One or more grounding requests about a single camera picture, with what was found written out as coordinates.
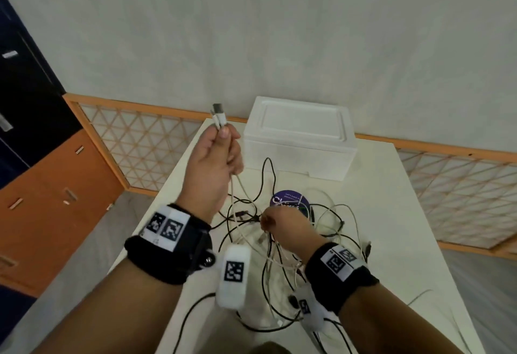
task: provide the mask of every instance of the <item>orange frame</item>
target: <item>orange frame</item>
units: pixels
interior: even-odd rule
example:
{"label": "orange frame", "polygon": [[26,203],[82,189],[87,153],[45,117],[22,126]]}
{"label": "orange frame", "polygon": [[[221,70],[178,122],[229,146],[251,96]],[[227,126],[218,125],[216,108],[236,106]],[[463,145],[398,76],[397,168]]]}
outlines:
{"label": "orange frame", "polygon": [[[113,170],[113,173],[117,176],[120,183],[127,191],[136,192],[148,196],[156,196],[158,192],[150,191],[142,188],[131,187],[126,180],[124,174],[120,171],[115,160],[111,156],[110,152],[107,150],[106,146],[102,142],[100,136],[95,131],[94,127],[90,124],[88,118],[82,111],[79,104],[87,104],[87,105],[99,105],[105,106],[109,108],[115,109],[126,109],[126,110],[135,110],[146,113],[153,113],[155,115],[170,115],[175,117],[181,117],[184,119],[195,119],[195,120],[205,120],[207,118],[211,118],[210,113],[206,112],[198,112],[193,110],[184,110],[184,109],[174,109],[168,108],[164,106],[155,106],[155,105],[146,105],[146,104],[138,104],[134,102],[126,102],[126,101],[115,101],[108,100],[106,98],[99,98],[94,96],[81,96],[78,94],[66,93],[63,98],[66,103],[70,107],[70,109],[74,112],[74,115],[77,117],[83,128],[88,133],[88,136],[92,139],[95,146],[99,149],[100,154],[104,157],[107,164]],[[230,121],[242,122],[246,123],[248,120],[240,117],[227,117]],[[382,136],[371,136],[371,135],[363,135],[356,134],[356,137],[359,139],[369,139],[371,141],[378,142],[387,142],[392,143],[396,148],[403,148],[409,150],[418,150],[425,152],[434,152],[445,155],[457,155],[457,156],[469,156],[475,159],[482,160],[490,160],[490,161],[500,161],[500,162],[512,162],[517,163],[517,153],[506,152],[506,151],[493,151],[493,150],[482,150],[482,149],[471,149],[467,147],[458,147],[458,146],[449,146],[449,145],[441,145],[437,143],[428,143],[428,142],[418,142],[418,141],[407,141],[404,139],[394,139],[387,138]],[[438,241],[438,246],[441,249],[449,249],[453,251],[460,252],[470,252],[477,253],[486,256],[496,256],[503,257],[507,259],[517,260],[517,254],[507,252],[511,246],[517,243],[517,233],[510,238],[502,241],[491,249],[484,248],[476,248],[473,246],[463,246],[458,244],[452,244],[448,242]]]}

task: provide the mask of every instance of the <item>purple disc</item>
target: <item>purple disc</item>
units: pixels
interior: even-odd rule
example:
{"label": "purple disc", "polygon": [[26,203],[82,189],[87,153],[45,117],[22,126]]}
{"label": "purple disc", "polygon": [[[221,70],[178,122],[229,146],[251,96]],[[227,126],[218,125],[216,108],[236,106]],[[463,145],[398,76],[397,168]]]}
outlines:
{"label": "purple disc", "polygon": [[299,192],[285,190],[279,191],[273,195],[271,201],[269,202],[270,206],[282,205],[282,206],[291,206],[296,207],[300,212],[305,215],[306,218],[309,217],[309,201]]}

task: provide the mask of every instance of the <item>white plastic box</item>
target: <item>white plastic box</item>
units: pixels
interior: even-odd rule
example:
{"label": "white plastic box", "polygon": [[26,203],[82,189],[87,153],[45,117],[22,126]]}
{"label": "white plastic box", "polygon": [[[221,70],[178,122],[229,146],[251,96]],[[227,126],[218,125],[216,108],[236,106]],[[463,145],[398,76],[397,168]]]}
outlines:
{"label": "white plastic box", "polygon": [[348,109],[343,106],[258,96],[244,129],[244,165],[342,181],[357,151]]}

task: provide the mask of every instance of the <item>black wrist device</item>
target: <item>black wrist device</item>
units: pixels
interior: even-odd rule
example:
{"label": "black wrist device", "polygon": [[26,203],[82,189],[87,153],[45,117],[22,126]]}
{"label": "black wrist device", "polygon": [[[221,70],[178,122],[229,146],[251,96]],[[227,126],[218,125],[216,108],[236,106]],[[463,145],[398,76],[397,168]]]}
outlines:
{"label": "black wrist device", "polygon": [[162,282],[180,285],[194,271],[214,265],[209,231],[209,224],[170,204],[160,207],[124,247],[138,268]]}
{"label": "black wrist device", "polygon": [[336,315],[358,287],[379,282],[362,260],[334,242],[328,242],[314,252],[305,275],[318,302]]}

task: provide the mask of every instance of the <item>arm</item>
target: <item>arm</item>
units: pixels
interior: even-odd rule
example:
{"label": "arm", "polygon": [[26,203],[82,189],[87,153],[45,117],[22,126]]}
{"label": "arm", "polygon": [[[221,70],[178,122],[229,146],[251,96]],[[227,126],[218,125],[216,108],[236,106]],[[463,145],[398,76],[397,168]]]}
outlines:
{"label": "arm", "polygon": [[[270,207],[261,220],[282,247],[306,265],[327,240],[295,208]],[[453,343],[384,286],[359,287],[343,304],[339,320],[361,354],[461,354]]]}
{"label": "arm", "polygon": [[[190,156],[176,201],[211,222],[228,194],[231,174],[242,171],[232,125],[209,127]],[[33,354],[154,352],[176,308],[182,285],[161,282],[124,259],[45,338]]]}

